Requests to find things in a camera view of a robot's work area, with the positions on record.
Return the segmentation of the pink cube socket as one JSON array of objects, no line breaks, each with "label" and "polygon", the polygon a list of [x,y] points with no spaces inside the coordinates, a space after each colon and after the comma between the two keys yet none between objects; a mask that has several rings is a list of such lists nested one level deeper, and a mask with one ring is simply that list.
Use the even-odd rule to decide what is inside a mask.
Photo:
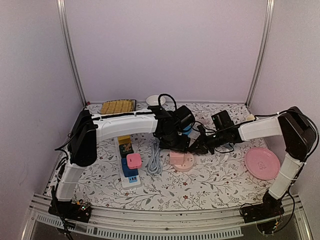
[{"label": "pink cube socket", "polygon": [[171,165],[182,165],[185,160],[185,154],[176,151],[169,152],[169,163]]}]

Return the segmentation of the pink round socket base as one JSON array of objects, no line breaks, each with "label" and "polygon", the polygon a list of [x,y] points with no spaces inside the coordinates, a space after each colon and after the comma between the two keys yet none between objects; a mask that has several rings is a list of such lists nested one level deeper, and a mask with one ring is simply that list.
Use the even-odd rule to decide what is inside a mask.
[{"label": "pink round socket base", "polygon": [[183,157],[182,164],[173,164],[173,168],[178,172],[188,172],[195,166],[196,160],[191,153],[187,153]]}]

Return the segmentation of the cyan square plug adapter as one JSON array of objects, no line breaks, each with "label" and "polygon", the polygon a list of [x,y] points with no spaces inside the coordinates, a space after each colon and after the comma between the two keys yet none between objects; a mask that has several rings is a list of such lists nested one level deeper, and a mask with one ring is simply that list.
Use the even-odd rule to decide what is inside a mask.
[{"label": "cyan square plug adapter", "polygon": [[184,128],[181,133],[188,136],[192,132],[192,130],[193,128],[189,125],[186,128]]}]

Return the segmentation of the light blue power strip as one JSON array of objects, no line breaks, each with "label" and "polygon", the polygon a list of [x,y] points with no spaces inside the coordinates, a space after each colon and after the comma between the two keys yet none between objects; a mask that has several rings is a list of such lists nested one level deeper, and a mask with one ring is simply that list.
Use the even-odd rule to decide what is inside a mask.
[{"label": "light blue power strip", "polygon": [[160,142],[158,140],[154,140],[151,146],[151,157],[146,165],[147,172],[150,175],[159,176],[163,172],[160,153]]}]

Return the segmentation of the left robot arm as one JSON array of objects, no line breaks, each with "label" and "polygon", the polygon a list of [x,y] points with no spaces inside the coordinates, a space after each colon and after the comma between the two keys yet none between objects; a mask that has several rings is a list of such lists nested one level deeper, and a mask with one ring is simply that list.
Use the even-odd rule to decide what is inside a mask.
[{"label": "left robot arm", "polygon": [[51,191],[51,209],[63,217],[70,217],[87,210],[72,202],[73,191],[86,167],[97,160],[97,143],[115,137],[133,134],[153,134],[160,148],[186,153],[191,139],[183,134],[192,125],[195,117],[182,105],[166,110],[162,105],[145,109],[93,115],[82,110],[72,128],[68,141],[56,148],[65,153],[65,162],[59,172],[58,183]]}]

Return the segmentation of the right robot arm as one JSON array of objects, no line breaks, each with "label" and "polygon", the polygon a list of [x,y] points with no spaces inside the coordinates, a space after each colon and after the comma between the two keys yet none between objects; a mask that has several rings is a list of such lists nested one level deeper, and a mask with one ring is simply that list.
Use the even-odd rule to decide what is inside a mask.
[{"label": "right robot arm", "polygon": [[265,115],[255,115],[252,120],[234,123],[226,110],[212,115],[215,131],[212,134],[198,126],[200,135],[189,147],[189,152],[198,155],[213,154],[225,144],[239,144],[259,138],[281,138],[284,158],[273,184],[263,196],[258,213],[269,218],[281,205],[285,194],[298,179],[306,161],[316,150],[320,134],[315,123],[301,110],[290,107]]}]

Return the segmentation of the pink square plug adapter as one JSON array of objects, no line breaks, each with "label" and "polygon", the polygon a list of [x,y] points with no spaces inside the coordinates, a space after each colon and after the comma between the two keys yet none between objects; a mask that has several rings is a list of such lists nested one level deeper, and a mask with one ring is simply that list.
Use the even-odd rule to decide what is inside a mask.
[{"label": "pink square plug adapter", "polygon": [[131,153],[126,156],[129,169],[140,169],[142,167],[142,158],[139,153]]}]

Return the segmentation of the white ceramic bowl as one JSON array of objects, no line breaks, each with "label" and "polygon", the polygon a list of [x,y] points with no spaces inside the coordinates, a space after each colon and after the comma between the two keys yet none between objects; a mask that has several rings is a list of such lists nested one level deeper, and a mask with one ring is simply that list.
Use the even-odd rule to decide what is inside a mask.
[{"label": "white ceramic bowl", "polygon": [[159,95],[151,95],[151,96],[147,97],[146,103],[149,106],[164,105],[166,103],[166,98],[164,96],[161,96],[160,103],[159,103]]}]

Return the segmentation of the dark blue cube adapter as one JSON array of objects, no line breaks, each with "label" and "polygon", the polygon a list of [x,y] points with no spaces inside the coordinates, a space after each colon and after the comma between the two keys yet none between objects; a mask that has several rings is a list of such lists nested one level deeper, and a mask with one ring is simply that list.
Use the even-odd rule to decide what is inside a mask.
[{"label": "dark blue cube adapter", "polygon": [[122,171],[125,177],[133,177],[133,176],[138,176],[138,169],[130,169],[127,165],[127,159],[126,158],[122,158],[121,159],[121,167],[122,167]]}]

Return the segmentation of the cream cup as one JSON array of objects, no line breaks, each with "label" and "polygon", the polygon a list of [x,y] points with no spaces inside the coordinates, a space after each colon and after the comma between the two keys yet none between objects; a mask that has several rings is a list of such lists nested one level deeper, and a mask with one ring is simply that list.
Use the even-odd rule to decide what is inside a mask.
[{"label": "cream cup", "polygon": [[250,114],[246,117],[246,121],[254,121],[256,117],[253,114]]}]

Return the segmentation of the yellow woven mat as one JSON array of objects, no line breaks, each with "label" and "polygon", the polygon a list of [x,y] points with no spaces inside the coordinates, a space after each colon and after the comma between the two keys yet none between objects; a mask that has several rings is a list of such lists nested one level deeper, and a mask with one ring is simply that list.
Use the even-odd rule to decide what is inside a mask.
[{"label": "yellow woven mat", "polygon": [[118,99],[104,102],[100,113],[102,115],[112,115],[133,112],[136,110],[137,101],[134,99]]}]

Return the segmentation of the pink plate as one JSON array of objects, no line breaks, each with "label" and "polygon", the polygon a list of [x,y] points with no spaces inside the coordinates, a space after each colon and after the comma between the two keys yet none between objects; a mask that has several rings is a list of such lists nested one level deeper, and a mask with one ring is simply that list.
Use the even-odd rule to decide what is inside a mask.
[{"label": "pink plate", "polygon": [[263,147],[250,148],[244,156],[244,162],[251,175],[265,181],[275,179],[281,167],[278,157]]}]

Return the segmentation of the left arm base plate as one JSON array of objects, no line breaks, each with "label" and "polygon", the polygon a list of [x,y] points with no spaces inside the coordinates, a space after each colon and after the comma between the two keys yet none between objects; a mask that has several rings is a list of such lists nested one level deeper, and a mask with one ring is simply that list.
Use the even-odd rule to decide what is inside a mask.
[{"label": "left arm base plate", "polygon": [[92,206],[88,202],[82,200],[58,201],[52,200],[48,213],[63,219],[74,220],[78,222],[88,223],[91,218]]}]

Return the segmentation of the right aluminium frame post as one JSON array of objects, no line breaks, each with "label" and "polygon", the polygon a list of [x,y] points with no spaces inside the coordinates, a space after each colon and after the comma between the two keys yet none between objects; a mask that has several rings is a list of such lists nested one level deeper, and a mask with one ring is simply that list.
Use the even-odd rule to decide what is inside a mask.
[{"label": "right aluminium frame post", "polygon": [[274,0],[267,0],[266,1],[266,10],[265,10],[265,17],[264,17],[260,47],[259,47],[257,60],[256,60],[256,64],[255,64],[254,71],[253,71],[251,84],[249,87],[249,92],[248,92],[246,102],[245,102],[245,105],[248,108],[250,108],[250,106],[253,102],[255,91],[258,86],[258,81],[259,81],[260,73],[262,70],[264,56],[266,53],[268,39],[269,39],[271,27],[272,27],[274,6],[275,6]]}]

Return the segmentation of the left aluminium frame post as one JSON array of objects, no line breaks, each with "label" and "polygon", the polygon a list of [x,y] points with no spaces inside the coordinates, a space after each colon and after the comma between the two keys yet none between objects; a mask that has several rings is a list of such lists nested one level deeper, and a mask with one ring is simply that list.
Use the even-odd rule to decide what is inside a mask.
[{"label": "left aluminium frame post", "polygon": [[71,35],[70,35],[70,30],[68,25],[68,18],[67,18],[66,4],[64,0],[57,0],[56,3],[57,3],[57,10],[59,15],[62,35],[64,38],[68,61],[70,64],[70,69],[71,69],[71,73],[75,83],[76,91],[78,93],[81,104],[85,107],[87,104],[87,100],[86,100],[85,92],[81,83],[80,74],[78,71],[76,58],[75,58],[75,54],[72,46],[72,40],[71,40]]}]

